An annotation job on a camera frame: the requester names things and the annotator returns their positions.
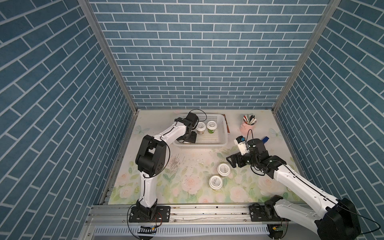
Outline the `yogurt cup red label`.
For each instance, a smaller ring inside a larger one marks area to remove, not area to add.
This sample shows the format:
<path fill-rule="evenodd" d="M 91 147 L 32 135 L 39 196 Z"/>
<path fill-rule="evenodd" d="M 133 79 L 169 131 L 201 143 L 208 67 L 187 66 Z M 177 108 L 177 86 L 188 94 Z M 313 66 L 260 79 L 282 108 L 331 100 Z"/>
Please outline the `yogurt cup red label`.
<path fill-rule="evenodd" d="M 196 131 L 198 135 L 204 134 L 205 130 L 207 129 L 207 126 L 204 122 L 198 122 L 196 126 Z"/>

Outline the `white plastic basket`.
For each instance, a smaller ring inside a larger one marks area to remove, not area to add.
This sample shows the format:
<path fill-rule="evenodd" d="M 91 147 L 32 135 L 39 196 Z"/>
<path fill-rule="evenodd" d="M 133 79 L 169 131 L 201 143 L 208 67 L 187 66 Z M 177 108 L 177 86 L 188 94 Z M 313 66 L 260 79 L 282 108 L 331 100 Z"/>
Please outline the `white plastic basket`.
<path fill-rule="evenodd" d="M 224 115 L 220 114 L 197 114 L 202 121 L 198 123 L 194 130 L 196 141 L 183 142 L 175 141 L 174 144 L 179 148 L 189 149 L 215 149 L 221 148 L 228 143 L 227 122 Z"/>

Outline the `yogurt cup bottom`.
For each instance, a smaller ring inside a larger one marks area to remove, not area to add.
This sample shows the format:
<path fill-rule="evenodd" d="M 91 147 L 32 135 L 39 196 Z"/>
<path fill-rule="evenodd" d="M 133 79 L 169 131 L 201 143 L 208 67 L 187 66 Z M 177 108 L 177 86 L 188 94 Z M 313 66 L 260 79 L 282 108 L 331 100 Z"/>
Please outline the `yogurt cup bottom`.
<path fill-rule="evenodd" d="M 220 176 L 211 176 L 209 179 L 209 186 L 217 191 L 223 187 L 223 180 Z"/>

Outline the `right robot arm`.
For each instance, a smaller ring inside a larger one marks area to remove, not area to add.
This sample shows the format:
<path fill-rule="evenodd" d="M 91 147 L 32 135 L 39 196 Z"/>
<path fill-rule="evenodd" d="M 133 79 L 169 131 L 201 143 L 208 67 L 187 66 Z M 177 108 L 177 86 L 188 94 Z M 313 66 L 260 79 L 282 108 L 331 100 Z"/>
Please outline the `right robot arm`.
<path fill-rule="evenodd" d="M 356 207 L 350 200 L 339 200 L 297 174 L 283 159 L 269 155 L 260 139 L 246 140 L 239 136 L 234 143 L 239 152 L 226 158 L 233 168 L 246 165 L 256 168 L 286 186 L 308 205 L 304 208 L 275 195 L 262 206 L 250 206 L 253 221 L 256 218 L 266 222 L 290 220 L 322 240 L 354 240 L 361 234 Z"/>

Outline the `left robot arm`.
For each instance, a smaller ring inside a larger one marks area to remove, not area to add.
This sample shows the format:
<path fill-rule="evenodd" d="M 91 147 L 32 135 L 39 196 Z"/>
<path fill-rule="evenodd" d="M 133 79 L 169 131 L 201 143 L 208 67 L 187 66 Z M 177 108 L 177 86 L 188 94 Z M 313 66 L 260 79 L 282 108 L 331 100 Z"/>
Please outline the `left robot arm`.
<path fill-rule="evenodd" d="M 157 209 L 157 176 L 170 162 L 170 145 L 175 141 L 191 140 L 196 142 L 199 117 L 189 112 L 184 118 L 175 119 L 174 123 L 161 133 L 143 137 L 136 156 L 141 178 L 140 197 L 133 208 L 132 217 L 139 222 L 152 222 L 161 212 Z"/>

